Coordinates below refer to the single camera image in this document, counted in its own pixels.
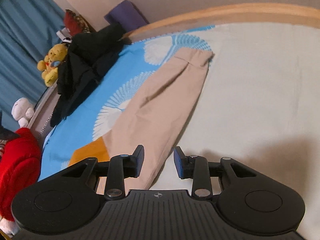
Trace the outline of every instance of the pillowcase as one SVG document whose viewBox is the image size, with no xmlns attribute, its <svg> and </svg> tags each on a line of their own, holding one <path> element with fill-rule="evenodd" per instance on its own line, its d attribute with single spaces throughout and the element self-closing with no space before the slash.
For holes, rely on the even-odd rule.
<svg viewBox="0 0 320 240">
<path fill-rule="evenodd" d="M 90 33 L 90 28 L 85 19 L 71 10 L 66 10 L 63 22 L 71 36 L 75 36 L 78 33 Z"/>
</svg>

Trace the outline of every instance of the ribbed plastic surface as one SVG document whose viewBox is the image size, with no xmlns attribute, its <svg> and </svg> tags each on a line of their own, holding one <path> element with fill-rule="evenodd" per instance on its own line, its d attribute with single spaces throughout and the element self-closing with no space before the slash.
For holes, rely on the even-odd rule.
<svg viewBox="0 0 320 240">
<path fill-rule="evenodd" d="M 185 190 L 132 190 L 123 200 L 109 201 L 86 226 L 65 234 L 40 236 L 22 230 L 14 240 L 302 240 L 295 232 L 253 236 L 224 222 L 207 201 Z"/>
</svg>

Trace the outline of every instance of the plush toy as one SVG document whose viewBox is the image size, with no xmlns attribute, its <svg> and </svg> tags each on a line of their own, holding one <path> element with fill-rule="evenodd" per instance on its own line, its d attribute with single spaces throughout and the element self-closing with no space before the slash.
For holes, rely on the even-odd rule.
<svg viewBox="0 0 320 240">
<path fill-rule="evenodd" d="M 41 150 L 28 128 L 12 132 L 1 125 L 1 119 L 0 111 L 0 140 L 6 142 L 0 160 L 0 229 L 12 236 L 19 227 L 11 213 L 11 203 L 20 190 L 38 180 Z"/>
<path fill-rule="evenodd" d="M 18 121 L 20 127 L 27 127 L 35 111 L 33 105 L 26 98 L 20 98 L 12 107 L 11 114 Z"/>
<path fill-rule="evenodd" d="M 51 87 L 58 79 L 58 66 L 68 53 L 68 48 L 64 44 L 56 44 L 49 50 L 44 60 L 38 62 L 37 68 L 43 71 L 41 76 L 47 87 Z"/>
</svg>

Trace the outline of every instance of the blue curtain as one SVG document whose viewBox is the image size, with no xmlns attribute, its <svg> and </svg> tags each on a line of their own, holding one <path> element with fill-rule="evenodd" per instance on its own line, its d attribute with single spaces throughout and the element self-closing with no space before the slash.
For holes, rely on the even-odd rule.
<svg viewBox="0 0 320 240">
<path fill-rule="evenodd" d="M 64 12 L 52 0 L 0 0 L 0 109 L 3 126 L 16 130 L 16 100 L 36 104 L 46 87 L 37 62 L 59 43 Z"/>
</svg>

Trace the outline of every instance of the light blue blanket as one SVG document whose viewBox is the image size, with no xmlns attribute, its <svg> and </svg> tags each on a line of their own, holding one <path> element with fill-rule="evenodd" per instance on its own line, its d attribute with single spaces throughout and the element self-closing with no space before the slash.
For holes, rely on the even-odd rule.
<svg viewBox="0 0 320 240">
<path fill-rule="evenodd" d="M 143 82 L 179 48 L 211 50 L 197 34 L 212 28 L 163 35 L 126 46 L 98 88 L 48 138 L 39 180 L 66 168 L 76 149 L 108 132 Z"/>
</svg>

